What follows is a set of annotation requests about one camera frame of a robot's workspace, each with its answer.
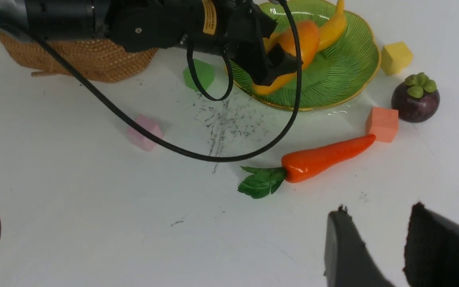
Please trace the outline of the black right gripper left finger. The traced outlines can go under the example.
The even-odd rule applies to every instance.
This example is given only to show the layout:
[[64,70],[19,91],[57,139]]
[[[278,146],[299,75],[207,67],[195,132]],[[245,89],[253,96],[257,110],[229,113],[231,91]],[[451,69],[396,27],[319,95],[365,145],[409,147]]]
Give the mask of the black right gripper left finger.
[[373,261],[344,205],[327,217],[324,276],[328,287],[392,287]]

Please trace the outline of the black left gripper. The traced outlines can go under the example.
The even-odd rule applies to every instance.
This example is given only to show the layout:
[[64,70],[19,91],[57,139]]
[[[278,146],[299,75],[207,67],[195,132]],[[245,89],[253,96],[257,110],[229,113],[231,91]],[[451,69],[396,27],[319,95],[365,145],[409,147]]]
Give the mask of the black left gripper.
[[113,0],[108,11],[108,38],[136,53],[151,48],[186,49],[221,54],[260,85],[302,67],[297,45],[275,43],[265,50],[277,22],[256,4],[242,0]]

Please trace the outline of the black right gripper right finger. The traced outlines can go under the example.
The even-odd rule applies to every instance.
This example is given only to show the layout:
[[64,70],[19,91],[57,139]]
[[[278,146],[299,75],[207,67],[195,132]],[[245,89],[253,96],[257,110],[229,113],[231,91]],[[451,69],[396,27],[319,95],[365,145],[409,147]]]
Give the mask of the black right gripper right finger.
[[413,205],[403,273],[411,287],[459,287],[459,224]]

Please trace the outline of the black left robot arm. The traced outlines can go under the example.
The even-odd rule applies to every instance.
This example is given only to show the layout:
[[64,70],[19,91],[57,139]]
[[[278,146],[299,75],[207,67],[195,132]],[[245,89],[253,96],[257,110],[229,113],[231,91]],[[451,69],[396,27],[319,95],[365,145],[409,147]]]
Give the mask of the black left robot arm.
[[301,65],[293,51],[265,47],[277,21],[251,0],[0,0],[0,20],[46,41],[108,39],[128,53],[178,47],[218,55],[264,86]]

